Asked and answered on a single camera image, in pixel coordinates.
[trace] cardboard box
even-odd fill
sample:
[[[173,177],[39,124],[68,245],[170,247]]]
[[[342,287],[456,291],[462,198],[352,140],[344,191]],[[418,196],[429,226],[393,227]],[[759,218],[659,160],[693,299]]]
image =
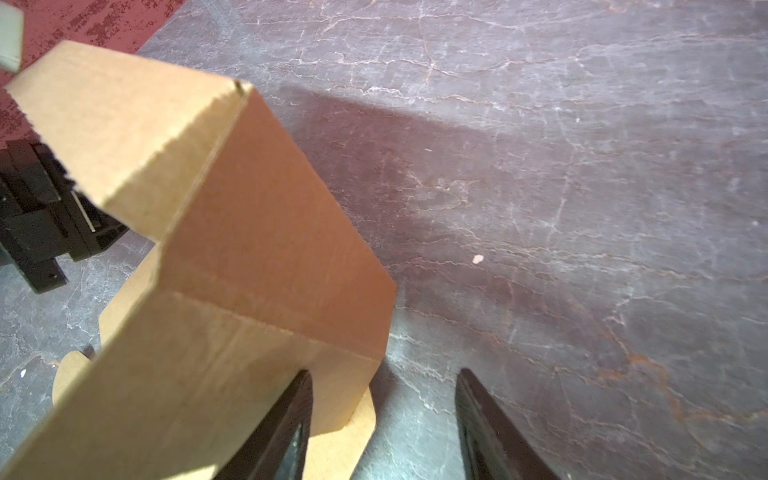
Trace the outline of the cardboard box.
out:
[[[160,244],[114,307],[127,319],[3,478],[221,466],[299,369],[313,435],[341,429],[396,287],[261,96],[74,42],[7,89],[91,200]]]

